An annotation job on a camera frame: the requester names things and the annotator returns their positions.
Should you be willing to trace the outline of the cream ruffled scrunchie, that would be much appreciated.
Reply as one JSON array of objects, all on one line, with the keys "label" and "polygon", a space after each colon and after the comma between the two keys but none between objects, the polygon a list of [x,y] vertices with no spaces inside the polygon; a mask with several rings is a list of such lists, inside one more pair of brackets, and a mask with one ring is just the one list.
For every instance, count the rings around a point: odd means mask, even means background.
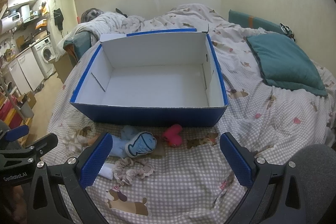
[{"label": "cream ruffled scrunchie", "polygon": [[82,152],[88,146],[88,138],[78,134],[66,135],[62,142],[70,152]]}]

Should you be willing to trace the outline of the beige lace scrunchie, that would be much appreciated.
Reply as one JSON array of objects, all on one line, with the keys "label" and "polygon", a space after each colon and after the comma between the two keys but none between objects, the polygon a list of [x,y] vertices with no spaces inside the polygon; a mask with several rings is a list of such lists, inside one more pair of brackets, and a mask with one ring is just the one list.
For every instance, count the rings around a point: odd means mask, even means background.
[{"label": "beige lace scrunchie", "polygon": [[146,159],[119,159],[113,168],[113,178],[120,185],[132,185],[135,180],[143,180],[155,172],[155,167]]}]

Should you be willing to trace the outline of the light blue fluffy plush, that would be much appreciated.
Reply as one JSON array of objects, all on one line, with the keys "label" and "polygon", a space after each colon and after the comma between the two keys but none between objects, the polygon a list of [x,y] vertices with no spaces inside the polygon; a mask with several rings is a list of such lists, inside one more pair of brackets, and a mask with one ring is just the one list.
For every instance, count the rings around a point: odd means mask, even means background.
[{"label": "light blue fluffy plush", "polygon": [[109,153],[109,156],[118,157],[118,158],[126,158],[128,157],[125,145],[127,142],[131,141],[137,134],[139,133],[138,129],[133,126],[124,126],[121,130],[121,136],[117,137],[115,135],[113,138],[112,149]]}]

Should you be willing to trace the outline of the pink rubber duck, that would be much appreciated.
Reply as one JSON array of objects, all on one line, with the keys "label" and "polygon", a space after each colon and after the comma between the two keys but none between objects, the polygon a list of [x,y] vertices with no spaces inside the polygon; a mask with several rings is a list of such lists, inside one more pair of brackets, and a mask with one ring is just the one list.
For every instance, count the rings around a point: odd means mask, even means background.
[{"label": "pink rubber duck", "polygon": [[178,147],[182,144],[182,137],[180,135],[182,126],[174,124],[169,127],[163,134],[162,139],[171,147]]}]

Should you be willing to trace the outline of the white fluffy soft item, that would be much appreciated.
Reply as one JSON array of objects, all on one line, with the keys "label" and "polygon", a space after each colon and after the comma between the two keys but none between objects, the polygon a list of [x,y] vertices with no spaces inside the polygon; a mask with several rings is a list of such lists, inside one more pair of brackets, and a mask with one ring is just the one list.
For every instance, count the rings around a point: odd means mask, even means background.
[{"label": "white fluffy soft item", "polygon": [[115,168],[114,164],[105,162],[102,165],[98,175],[102,176],[104,178],[107,178],[109,180],[113,180],[113,178],[114,178],[114,174],[113,174],[114,173],[114,168]]}]

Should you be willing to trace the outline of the red bag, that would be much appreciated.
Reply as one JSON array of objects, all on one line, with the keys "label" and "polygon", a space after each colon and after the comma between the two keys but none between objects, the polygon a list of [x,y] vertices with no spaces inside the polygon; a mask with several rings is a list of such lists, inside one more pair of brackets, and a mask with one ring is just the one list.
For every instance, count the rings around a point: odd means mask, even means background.
[{"label": "red bag", "polygon": [[6,100],[1,106],[1,112],[0,112],[1,120],[9,124],[11,120],[13,119],[13,117],[15,116],[15,113],[16,111],[11,101]]}]

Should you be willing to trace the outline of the cardboard box on floor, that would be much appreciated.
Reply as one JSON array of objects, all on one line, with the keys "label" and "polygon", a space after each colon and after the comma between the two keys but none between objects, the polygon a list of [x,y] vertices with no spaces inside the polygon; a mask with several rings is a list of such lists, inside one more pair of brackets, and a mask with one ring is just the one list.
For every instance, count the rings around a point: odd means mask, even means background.
[{"label": "cardboard box on floor", "polygon": [[33,109],[33,107],[35,106],[35,104],[37,103],[37,100],[35,98],[35,95],[32,91],[22,94],[21,96],[19,96],[17,98],[18,100],[18,106],[21,108],[25,103],[27,103],[29,105],[29,107],[31,109]]}]

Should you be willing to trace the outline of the checkered dog print bedsheet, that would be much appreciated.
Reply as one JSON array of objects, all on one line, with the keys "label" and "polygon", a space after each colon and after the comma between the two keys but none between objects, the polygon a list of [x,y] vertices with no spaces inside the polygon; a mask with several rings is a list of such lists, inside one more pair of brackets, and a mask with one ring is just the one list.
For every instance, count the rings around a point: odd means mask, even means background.
[{"label": "checkered dog print bedsheet", "polygon": [[107,192],[116,182],[98,177],[88,194],[109,223],[223,223],[245,193],[219,148],[224,132],[273,164],[284,164],[297,151],[323,144],[335,128],[335,77],[324,67],[317,71],[327,96],[303,89],[289,91],[265,85],[245,37],[261,29],[242,28],[199,4],[181,5],[151,20],[139,16],[122,19],[108,14],[106,33],[209,25],[211,42],[221,66],[229,105],[213,128],[188,128],[183,145],[165,148],[150,157],[154,172],[121,192],[133,205],[146,200],[149,215],[117,210]]}]

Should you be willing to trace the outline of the white kitchen cabinet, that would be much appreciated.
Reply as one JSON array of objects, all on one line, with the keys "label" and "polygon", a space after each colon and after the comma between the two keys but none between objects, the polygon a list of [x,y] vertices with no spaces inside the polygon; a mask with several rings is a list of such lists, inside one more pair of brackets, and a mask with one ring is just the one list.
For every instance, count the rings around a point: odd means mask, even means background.
[{"label": "white kitchen cabinet", "polygon": [[9,72],[21,94],[35,91],[44,80],[31,48],[9,63]]}]

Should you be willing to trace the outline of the white washing machine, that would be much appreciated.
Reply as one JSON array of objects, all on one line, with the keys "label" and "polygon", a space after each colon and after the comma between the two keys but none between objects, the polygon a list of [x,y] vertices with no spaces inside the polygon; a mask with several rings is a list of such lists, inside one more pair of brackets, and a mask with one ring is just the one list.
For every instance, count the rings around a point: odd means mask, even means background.
[{"label": "white washing machine", "polygon": [[50,37],[47,36],[32,46],[34,57],[45,80],[54,73],[55,52]]}]

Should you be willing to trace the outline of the teal cushion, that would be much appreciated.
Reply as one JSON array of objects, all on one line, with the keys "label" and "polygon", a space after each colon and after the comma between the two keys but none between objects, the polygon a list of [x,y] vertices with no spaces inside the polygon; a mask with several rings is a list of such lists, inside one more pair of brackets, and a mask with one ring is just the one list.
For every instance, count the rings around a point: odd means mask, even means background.
[{"label": "teal cushion", "polygon": [[315,96],[327,96],[317,68],[292,39],[270,32],[248,36],[246,42],[266,85],[291,91],[303,89]]}]

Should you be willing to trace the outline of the blue white cardboard box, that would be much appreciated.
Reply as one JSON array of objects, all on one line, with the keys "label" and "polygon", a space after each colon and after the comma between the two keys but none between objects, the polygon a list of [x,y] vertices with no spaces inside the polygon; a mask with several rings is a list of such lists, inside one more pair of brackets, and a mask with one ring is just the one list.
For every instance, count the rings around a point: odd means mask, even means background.
[{"label": "blue white cardboard box", "polygon": [[213,127],[228,106],[209,33],[103,34],[70,103],[92,121]]}]

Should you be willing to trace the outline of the black hanging garment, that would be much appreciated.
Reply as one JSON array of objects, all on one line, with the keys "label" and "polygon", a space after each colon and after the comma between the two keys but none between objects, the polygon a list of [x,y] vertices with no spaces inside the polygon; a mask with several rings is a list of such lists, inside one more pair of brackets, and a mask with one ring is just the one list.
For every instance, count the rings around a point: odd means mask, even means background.
[{"label": "black hanging garment", "polygon": [[63,30],[64,16],[60,8],[54,10],[54,23],[59,31]]}]

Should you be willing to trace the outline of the grey patterned pillow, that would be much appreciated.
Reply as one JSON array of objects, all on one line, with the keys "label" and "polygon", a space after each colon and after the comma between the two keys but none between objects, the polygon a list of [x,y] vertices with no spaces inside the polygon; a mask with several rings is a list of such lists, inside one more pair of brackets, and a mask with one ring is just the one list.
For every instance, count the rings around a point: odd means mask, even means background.
[{"label": "grey patterned pillow", "polygon": [[97,18],[99,15],[103,14],[104,11],[97,8],[90,8],[84,11],[80,18],[80,23],[90,22],[91,20]]}]

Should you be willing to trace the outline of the teal sofa backrest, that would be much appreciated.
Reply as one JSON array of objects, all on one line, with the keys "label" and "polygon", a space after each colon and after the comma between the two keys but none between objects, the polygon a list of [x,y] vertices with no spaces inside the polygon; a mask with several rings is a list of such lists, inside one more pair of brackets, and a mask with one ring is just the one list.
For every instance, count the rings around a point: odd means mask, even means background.
[{"label": "teal sofa backrest", "polygon": [[228,12],[228,21],[240,25],[242,28],[262,28],[266,31],[277,32],[279,34],[290,35],[291,29],[281,23],[273,23],[268,20],[255,17],[243,12],[230,10]]}]

